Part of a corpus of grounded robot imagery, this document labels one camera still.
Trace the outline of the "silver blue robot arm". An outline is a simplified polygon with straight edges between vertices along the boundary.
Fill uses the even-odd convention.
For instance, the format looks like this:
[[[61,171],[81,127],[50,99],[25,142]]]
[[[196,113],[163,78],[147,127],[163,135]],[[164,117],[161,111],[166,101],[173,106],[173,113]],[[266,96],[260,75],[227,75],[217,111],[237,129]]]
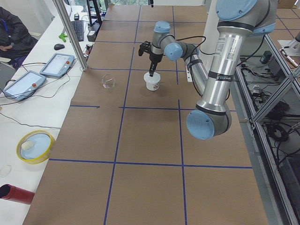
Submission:
[[[245,39],[271,33],[276,25],[278,3],[275,0],[219,0],[215,11],[219,33],[211,67],[206,70],[192,44],[178,41],[170,34],[170,24],[155,24],[152,41],[147,44],[150,75],[163,56],[175,61],[183,59],[201,99],[187,116],[190,134],[200,140],[225,133],[232,118],[226,97],[240,58]]]

